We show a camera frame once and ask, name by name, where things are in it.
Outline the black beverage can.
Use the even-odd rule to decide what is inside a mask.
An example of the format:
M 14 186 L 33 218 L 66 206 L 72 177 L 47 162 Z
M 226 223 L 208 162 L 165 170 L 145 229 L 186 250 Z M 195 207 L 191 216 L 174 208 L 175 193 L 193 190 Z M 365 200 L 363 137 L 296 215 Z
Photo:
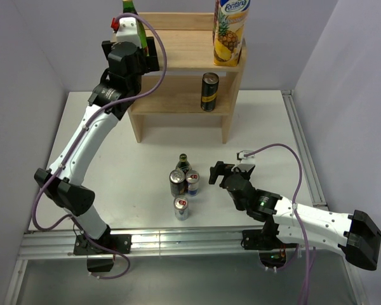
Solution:
M 185 174 L 181 169 L 171 171 L 169 175 L 170 191 L 173 197 L 183 195 L 185 192 Z

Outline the silver energy drink can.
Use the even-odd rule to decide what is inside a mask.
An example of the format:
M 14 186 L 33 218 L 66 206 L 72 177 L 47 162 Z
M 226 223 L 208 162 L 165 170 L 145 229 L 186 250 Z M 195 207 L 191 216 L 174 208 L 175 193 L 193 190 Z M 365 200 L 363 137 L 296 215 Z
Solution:
M 189 202 L 185 196 L 177 196 L 173 200 L 173 207 L 175 211 L 175 217 L 180 220 L 186 220 L 189 216 Z

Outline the dark black yellow can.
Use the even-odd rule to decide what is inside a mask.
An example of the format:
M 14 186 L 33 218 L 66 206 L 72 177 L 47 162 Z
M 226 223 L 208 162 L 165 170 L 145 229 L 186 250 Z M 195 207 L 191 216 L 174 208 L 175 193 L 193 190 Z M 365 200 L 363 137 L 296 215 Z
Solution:
M 219 86 L 219 76 L 213 72 L 207 72 L 202 77 L 201 87 L 201 108 L 206 112 L 215 109 L 217 92 Z

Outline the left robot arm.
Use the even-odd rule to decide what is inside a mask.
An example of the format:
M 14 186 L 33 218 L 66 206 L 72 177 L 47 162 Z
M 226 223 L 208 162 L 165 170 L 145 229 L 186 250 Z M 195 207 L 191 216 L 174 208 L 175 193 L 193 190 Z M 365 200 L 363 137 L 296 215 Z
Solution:
M 110 249 L 110 227 L 93 205 L 95 193 L 84 187 L 83 181 L 110 131 L 134 101 L 146 96 L 141 92 L 142 76 L 159 70 L 156 40 L 147 37 L 146 42 L 147 51 L 128 41 L 102 42 L 109 66 L 94 87 L 77 130 L 51 166 L 34 174 L 40 187 L 38 196 L 46 195 L 64 209 L 89 236 L 88 246 L 97 254 Z

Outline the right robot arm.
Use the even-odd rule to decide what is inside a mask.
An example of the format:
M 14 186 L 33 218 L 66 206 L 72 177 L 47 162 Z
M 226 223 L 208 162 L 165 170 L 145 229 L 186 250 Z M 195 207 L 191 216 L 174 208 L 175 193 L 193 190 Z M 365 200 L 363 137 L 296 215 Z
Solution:
M 298 244 L 329 250 L 361 269 L 377 269 L 381 230 L 360 210 L 335 213 L 299 204 L 276 193 L 256 189 L 250 182 L 252 170 L 240 170 L 218 161 L 210 168 L 209 184 L 222 177 L 225 189 L 239 211 L 263 223 L 261 229 L 242 232 L 246 250 L 275 250 Z

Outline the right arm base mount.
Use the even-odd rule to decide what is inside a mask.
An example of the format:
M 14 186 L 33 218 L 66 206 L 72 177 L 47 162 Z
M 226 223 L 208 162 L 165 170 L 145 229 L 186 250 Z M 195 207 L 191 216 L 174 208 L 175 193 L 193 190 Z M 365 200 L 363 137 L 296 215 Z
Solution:
M 277 271 L 286 264 L 286 245 L 275 236 L 264 234 L 261 229 L 243 230 L 241 246 L 245 250 L 256 250 L 264 269 Z

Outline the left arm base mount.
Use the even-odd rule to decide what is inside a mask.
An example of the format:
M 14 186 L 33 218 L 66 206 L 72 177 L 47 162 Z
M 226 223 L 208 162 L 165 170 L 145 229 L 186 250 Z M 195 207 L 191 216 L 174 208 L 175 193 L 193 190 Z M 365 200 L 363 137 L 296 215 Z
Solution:
M 115 279 L 125 275 L 131 267 L 130 259 L 126 256 L 131 250 L 131 237 L 130 234 L 112 234 L 105 240 L 92 240 L 87 238 L 84 234 L 76 236 L 73 255 L 75 256 L 89 256 L 86 260 L 86 267 L 88 272 L 97 276 L 100 279 Z M 90 258 L 95 255 L 112 255 L 109 259 Z M 114 267 L 117 256 L 122 257 L 127 266 L 125 270 L 114 276 L 105 276 L 102 273 L 108 273 Z

